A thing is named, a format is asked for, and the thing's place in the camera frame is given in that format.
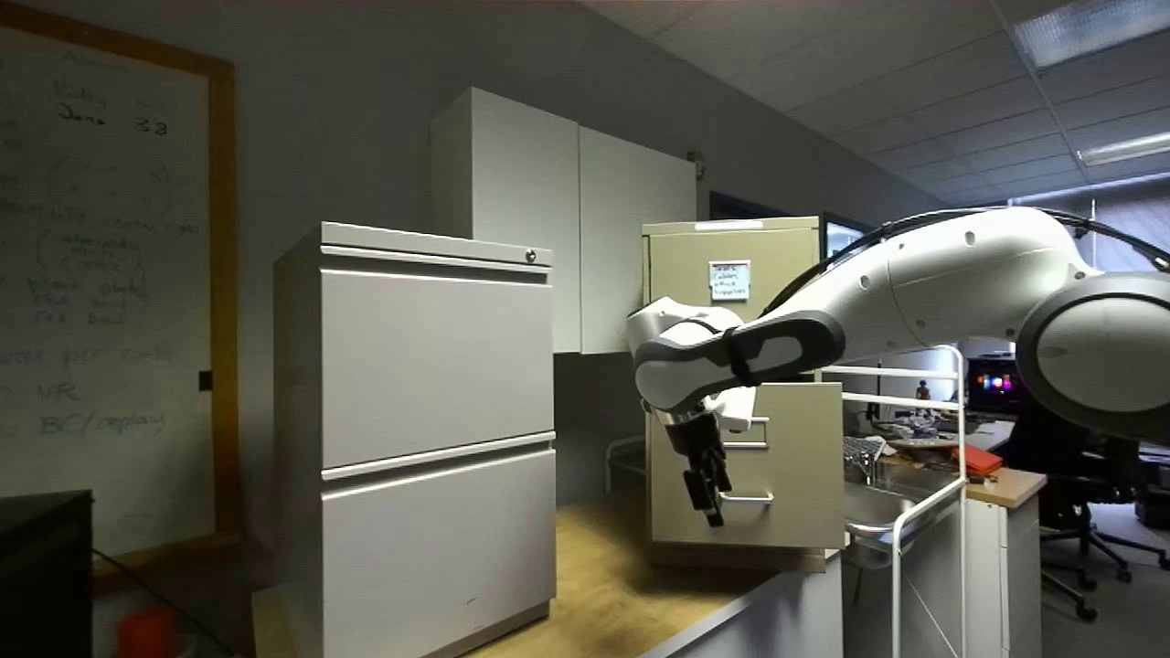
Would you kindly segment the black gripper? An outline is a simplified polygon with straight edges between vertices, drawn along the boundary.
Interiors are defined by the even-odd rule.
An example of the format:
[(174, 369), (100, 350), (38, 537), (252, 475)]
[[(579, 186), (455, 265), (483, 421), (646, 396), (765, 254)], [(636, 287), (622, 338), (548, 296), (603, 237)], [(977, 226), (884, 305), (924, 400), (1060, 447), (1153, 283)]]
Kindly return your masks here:
[(668, 415), (667, 431), (674, 450), (687, 461), (684, 485), (690, 506), (702, 510), (709, 526), (720, 526), (720, 495), (731, 491), (731, 480), (717, 421), (709, 413)]

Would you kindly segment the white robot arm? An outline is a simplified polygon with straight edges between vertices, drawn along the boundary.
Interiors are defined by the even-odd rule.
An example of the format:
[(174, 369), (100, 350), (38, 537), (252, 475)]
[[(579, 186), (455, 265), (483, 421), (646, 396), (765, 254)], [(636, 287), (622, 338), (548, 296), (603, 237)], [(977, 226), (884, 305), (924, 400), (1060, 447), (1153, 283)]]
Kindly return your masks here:
[(847, 354), (1001, 336), (1023, 391), (1060, 421), (1132, 441), (1170, 431), (1170, 253), (1138, 269), (1080, 253), (1087, 216), (1026, 203), (887, 218), (743, 316), (657, 296), (630, 316), (636, 391), (687, 461), (690, 506), (731, 491), (713, 399)]

